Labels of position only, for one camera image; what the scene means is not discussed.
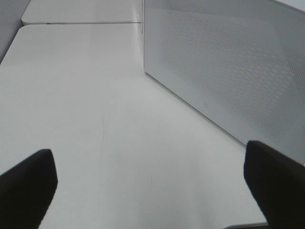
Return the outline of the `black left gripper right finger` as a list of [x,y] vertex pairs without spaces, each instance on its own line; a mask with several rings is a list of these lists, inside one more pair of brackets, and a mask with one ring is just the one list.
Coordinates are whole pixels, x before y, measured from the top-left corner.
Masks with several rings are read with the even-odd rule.
[[260,141],[246,146],[244,178],[272,229],[305,227],[305,167]]

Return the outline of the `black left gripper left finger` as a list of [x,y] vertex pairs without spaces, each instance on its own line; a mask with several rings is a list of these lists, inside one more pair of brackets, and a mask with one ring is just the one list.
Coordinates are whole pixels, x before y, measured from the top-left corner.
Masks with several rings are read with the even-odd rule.
[[0,176],[0,227],[37,229],[58,185],[50,149],[30,155]]

